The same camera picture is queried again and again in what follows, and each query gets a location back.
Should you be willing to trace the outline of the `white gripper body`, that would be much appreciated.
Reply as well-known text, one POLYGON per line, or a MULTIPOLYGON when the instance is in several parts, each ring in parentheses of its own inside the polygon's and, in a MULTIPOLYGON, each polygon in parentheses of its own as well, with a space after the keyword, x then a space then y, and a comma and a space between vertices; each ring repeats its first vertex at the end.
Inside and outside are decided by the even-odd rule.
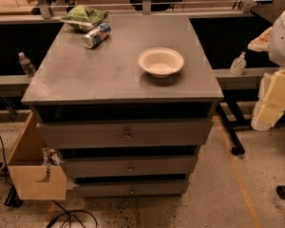
POLYGON ((262 51, 268 52, 271 32, 272 32, 272 27, 267 28, 257 38, 252 40, 248 44, 247 48, 256 52, 262 52, 262 51))

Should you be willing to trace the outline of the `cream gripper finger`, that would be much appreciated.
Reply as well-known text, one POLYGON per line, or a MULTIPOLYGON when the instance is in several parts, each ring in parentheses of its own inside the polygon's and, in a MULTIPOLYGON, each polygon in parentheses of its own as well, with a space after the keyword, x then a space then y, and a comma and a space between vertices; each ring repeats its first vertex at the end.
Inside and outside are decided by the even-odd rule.
POLYGON ((269 130, 275 126, 284 112, 285 67, 282 67, 274 74, 265 73, 261 79, 251 127, 257 131, 269 130))

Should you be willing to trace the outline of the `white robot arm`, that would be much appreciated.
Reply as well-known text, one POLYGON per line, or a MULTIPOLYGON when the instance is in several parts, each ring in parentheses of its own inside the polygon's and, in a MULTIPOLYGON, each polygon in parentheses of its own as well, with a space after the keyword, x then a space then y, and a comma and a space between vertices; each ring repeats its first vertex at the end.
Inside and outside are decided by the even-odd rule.
POLYGON ((269 53, 269 60, 280 66, 274 74, 261 79, 251 127, 266 131, 273 127, 285 111, 285 10, 274 24, 251 41, 248 49, 269 53))

